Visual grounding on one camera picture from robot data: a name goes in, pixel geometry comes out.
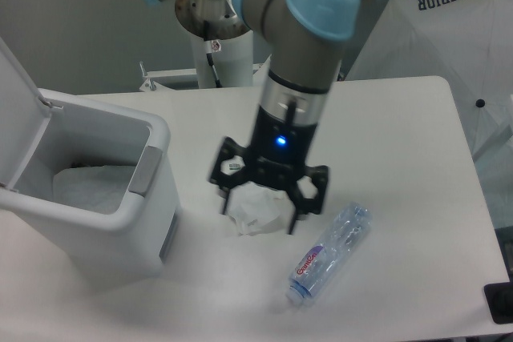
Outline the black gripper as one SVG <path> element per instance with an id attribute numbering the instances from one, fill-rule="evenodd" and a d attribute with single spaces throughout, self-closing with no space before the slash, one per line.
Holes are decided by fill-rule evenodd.
<path id="1" fill-rule="evenodd" d="M 208 177 L 224 199 L 220 213 L 227 213 L 232 190 L 248 182 L 244 167 L 249 152 L 251 180 L 285 191 L 293 204 L 289 235 L 302 215 L 319 215 L 325 202 L 329 167 L 305 164 L 316 129 L 317 124 L 288 126 L 260 107 L 248 148 L 224 137 Z"/>

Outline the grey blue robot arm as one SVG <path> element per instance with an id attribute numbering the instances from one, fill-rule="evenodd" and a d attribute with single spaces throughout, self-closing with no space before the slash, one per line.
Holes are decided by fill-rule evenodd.
<path id="1" fill-rule="evenodd" d="M 225 195 L 251 182 L 286 193 L 295 216 L 321 212 L 329 168 L 305 161 L 361 1 L 191 0 L 202 38 L 234 21 L 273 47 L 251 140 L 225 138 L 209 177 Z"/>

